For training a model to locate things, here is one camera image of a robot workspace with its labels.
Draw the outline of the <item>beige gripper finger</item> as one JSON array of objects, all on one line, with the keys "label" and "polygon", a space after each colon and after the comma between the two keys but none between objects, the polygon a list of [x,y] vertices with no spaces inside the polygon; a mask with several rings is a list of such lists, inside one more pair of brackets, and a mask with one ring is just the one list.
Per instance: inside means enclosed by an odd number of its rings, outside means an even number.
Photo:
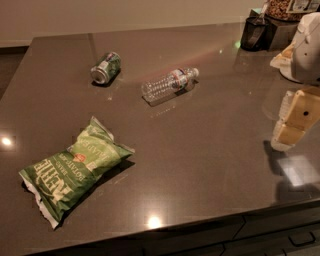
[{"label": "beige gripper finger", "polygon": [[292,42],[279,54],[277,54],[270,62],[270,66],[280,69],[282,66],[289,65],[292,59],[295,43]]},{"label": "beige gripper finger", "polygon": [[280,152],[293,148],[306,132],[320,120],[320,88],[308,86],[287,91],[273,130],[271,147]]}]

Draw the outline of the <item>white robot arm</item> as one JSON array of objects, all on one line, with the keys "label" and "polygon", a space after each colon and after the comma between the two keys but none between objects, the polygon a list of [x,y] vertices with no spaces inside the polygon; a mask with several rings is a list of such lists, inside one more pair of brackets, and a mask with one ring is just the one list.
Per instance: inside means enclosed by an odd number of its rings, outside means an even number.
[{"label": "white robot arm", "polygon": [[275,56],[270,66],[290,81],[304,85],[283,97],[271,147],[287,151],[320,120],[320,13],[303,16],[289,46]]}]

